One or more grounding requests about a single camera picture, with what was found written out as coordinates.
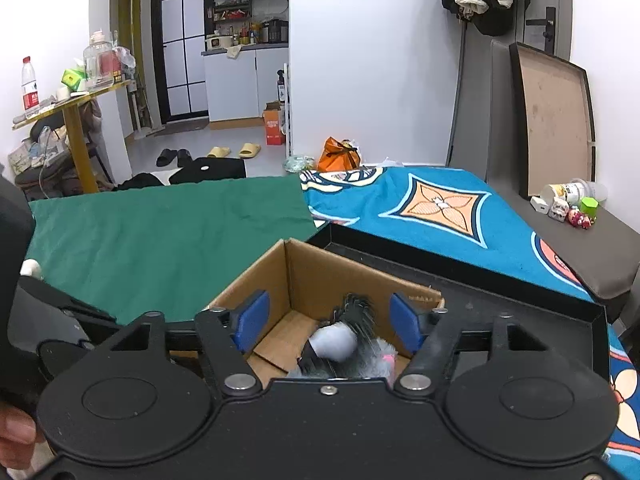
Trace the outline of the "person left hand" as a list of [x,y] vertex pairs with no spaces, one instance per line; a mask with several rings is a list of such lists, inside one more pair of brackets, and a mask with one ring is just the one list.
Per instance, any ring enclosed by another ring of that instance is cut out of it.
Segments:
[[6,469],[25,470],[30,466],[37,443],[43,435],[34,420],[15,406],[1,403],[0,460]]

